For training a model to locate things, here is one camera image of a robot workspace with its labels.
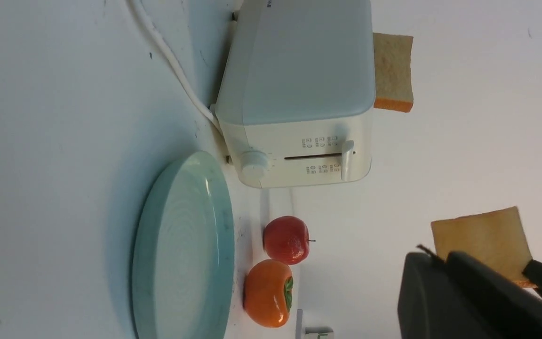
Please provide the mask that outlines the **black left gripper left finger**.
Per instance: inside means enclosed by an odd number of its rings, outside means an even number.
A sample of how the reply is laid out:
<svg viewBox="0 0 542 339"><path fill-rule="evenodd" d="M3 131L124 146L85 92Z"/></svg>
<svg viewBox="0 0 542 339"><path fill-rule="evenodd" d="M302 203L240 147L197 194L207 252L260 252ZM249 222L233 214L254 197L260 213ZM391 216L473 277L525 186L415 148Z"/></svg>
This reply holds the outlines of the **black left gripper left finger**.
<svg viewBox="0 0 542 339"><path fill-rule="evenodd" d="M542 298L479 260L441 259L419 245L405 257L398 300L403 339L542 339Z"/></svg>

